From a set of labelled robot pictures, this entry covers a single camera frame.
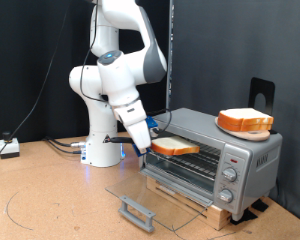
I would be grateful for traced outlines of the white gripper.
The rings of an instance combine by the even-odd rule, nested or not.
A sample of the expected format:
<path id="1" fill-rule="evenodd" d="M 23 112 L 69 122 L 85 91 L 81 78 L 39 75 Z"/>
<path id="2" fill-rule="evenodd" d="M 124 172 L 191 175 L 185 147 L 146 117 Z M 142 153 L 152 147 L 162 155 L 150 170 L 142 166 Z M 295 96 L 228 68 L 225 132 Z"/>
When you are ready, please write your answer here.
<path id="1" fill-rule="evenodd" d="M 146 115 L 141 112 L 129 112 L 121 115 L 123 125 L 139 149 L 140 154 L 145 154 L 151 145 L 151 138 L 146 123 Z"/>

